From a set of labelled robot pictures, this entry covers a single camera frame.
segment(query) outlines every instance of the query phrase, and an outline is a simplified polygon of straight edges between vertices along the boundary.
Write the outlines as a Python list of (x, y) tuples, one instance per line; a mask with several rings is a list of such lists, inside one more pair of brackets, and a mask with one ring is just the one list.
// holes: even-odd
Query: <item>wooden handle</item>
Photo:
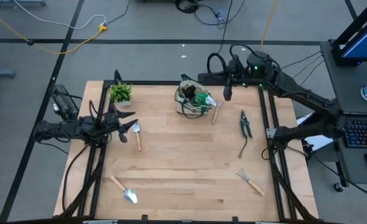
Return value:
[(216, 117), (218, 116), (218, 111), (220, 110), (219, 107), (217, 107), (215, 109), (215, 112), (214, 112), (214, 117), (213, 117), (213, 121), (211, 122), (211, 124), (215, 124), (215, 121), (216, 121)]
[(261, 196), (265, 196), (265, 193), (256, 185), (252, 180), (248, 180), (247, 183), (253, 187)]
[(139, 133), (136, 133), (136, 142), (138, 144), (138, 151), (141, 151), (142, 146), (141, 146), (141, 137), (139, 137)]
[(120, 188), (122, 191), (126, 191), (125, 186), (124, 186), (122, 183), (120, 183), (120, 181), (118, 181), (115, 177), (111, 176), (111, 177), (110, 177), (110, 179), (111, 179), (111, 180), (113, 180), (113, 182), (114, 182), (115, 184), (117, 184), (117, 186), (119, 186), (119, 188)]

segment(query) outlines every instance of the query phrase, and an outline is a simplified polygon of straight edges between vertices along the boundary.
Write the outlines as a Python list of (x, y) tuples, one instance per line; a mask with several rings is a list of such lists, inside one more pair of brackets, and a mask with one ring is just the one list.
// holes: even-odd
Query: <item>computer keyboard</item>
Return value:
[(367, 148), (367, 120), (348, 119), (345, 125), (345, 137), (348, 147)]

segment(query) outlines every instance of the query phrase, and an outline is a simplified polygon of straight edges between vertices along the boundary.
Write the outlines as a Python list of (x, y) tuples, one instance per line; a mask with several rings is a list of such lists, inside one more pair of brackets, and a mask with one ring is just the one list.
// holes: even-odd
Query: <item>potted plant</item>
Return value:
[(110, 89), (110, 98), (120, 106), (131, 105), (131, 86), (125, 83), (113, 85)]

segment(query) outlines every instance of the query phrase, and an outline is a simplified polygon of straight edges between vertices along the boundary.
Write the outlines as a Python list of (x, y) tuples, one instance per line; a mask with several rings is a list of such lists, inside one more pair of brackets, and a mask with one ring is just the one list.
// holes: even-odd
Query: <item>white cable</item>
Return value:
[(98, 16), (101, 16), (101, 17), (103, 17), (104, 18), (104, 21), (103, 21), (103, 23), (102, 24), (107, 24), (108, 23), (108, 21), (107, 21), (107, 19), (106, 19), (106, 16), (105, 15), (101, 15), (101, 14), (97, 14), (97, 15), (94, 15), (93, 17), (91, 17), (83, 26), (81, 26), (81, 27), (72, 27), (72, 26), (70, 26), (70, 25), (68, 25), (68, 24), (64, 24), (64, 23), (60, 23), (60, 22), (54, 22), (54, 21), (47, 21), (47, 20), (45, 20), (45, 19), (41, 19), (41, 18), (38, 18), (37, 16), (35, 16), (35, 15), (33, 15), (31, 12), (29, 12), (27, 9), (25, 9), (25, 8), (23, 8), (23, 6), (21, 6), (16, 0), (14, 0), (14, 2), (21, 8), (21, 9), (23, 9), (23, 11), (25, 11), (25, 12), (27, 12), (29, 15), (31, 15), (32, 17), (34, 17), (34, 18), (36, 18), (37, 20), (39, 20), (39, 21), (42, 21), (42, 22), (48, 22), (48, 23), (51, 23), (51, 24), (56, 24), (56, 25), (62, 25), (62, 26), (67, 26), (67, 27), (69, 27), (69, 28), (72, 28), (72, 29), (82, 29), (82, 28), (84, 28), (93, 18), (95, 18), (95, 17), (98, 17)]

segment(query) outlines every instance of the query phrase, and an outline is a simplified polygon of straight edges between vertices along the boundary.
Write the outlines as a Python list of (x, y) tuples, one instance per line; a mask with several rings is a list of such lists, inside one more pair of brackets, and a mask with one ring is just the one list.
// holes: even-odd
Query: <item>small green plant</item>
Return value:
[(125, 83), (113, 85), (110, 89), (110, 98), (118, 103), (131, 101), (131, 86)]

